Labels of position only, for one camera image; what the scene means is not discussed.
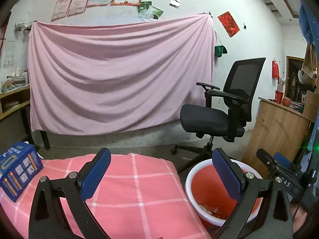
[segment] office chair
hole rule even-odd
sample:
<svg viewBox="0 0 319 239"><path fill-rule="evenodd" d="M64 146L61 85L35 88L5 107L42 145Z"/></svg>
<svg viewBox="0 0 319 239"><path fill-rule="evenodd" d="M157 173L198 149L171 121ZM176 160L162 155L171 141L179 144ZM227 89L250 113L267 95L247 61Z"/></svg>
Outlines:
<svg viewBox="0 0 319 239"><path fill-rule="evenodd" d="M183 105L181 125L186 132L196 133L198 138L203 138L205 134L211 137L204 148L176 145L171 150L173 155L177 153L177 149L199 154L178 169L178 173L203 160L211 159L214 137L223 137L225 141L233 143L235 137L244 135L244 127L251 121L251 104L265 60L266 58L256 58L236 61L230 69L223 91L214 85L196 83L205 89L206 106ZM212 97L224 98L228 114L212 108Z"/></svg>

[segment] hanging pink sheet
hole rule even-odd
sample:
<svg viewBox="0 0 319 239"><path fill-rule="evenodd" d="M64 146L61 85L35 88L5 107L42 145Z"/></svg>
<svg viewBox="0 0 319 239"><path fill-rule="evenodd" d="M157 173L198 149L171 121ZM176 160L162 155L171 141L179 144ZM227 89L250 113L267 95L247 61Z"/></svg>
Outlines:
<svg viewBox="0 0 319 239"><path fill-rule="evenodd" d="M204 105L216 42L209 15L30 33L31 129L98 135L163 124Z"/></svg>

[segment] chair base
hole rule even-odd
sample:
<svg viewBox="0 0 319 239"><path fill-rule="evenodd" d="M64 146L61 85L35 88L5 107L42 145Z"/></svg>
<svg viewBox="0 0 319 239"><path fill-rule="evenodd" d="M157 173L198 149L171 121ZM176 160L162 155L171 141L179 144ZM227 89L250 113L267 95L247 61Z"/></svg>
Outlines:
<svg viewBox="0 0 319 239"><path fill-rule="evenodd" d="M171 153L173 155L177 154L177 149L183 149L183 150L198 154L198 156L196 156L194 159L192 159L187 164L185 164L181 168L179 168L177 170L177 173L181 173L181 172L185 171L186 169L194 166L195 164L200 163L203 160L211 159L212 158L213 138L214 137L211 136L209 142L207 143L206 146L204 146L204 148L189 147L189 146L182 146L182 145L176 145L174 148L172 148Z"/></svg>

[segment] black table leg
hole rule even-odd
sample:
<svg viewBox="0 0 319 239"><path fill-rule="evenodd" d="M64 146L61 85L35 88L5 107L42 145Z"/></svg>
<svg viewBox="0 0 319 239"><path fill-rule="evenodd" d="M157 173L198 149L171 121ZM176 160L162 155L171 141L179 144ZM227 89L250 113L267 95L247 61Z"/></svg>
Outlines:
<svg viewBox="0 0 319 239"><path fill-rule="evenodd" d="M45 131L40 130L45 150L50 150L50 142Z"/></svg>
<svg viewBox="0 0 319 239"><path fill-rule="evenodd" d="M27 111L25 108L23 108L20 110L20 112L21 112L21 117L22 117L22 123L24 126L24 131L26 132L26 134L28 136L26 138L26 141L28 141L29 144L34 145L33 137L31 134L31 129L30 129L30 125L29 125L29 121L28 121L28 117L27 117Z"/></svg>

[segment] pink plaid tablecloth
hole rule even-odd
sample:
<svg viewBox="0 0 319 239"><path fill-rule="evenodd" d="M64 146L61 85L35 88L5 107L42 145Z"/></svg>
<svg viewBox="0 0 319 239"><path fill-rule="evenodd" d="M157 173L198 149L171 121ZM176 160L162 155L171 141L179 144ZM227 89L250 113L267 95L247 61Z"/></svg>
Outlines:
<svg viewBox="0 0 319 239"><path fill-rule="evenodd" d="M30 209L39 178L64 178L69 172L79 171L94 156L43 160L43 170L16 203L0 188L0 203L24 238L28 238ZM83 237L66 200L61 201L72 231ZM112 155L94 196L86 202L112 239L210 238L184 194L175 167L163 159Z"/></svg>

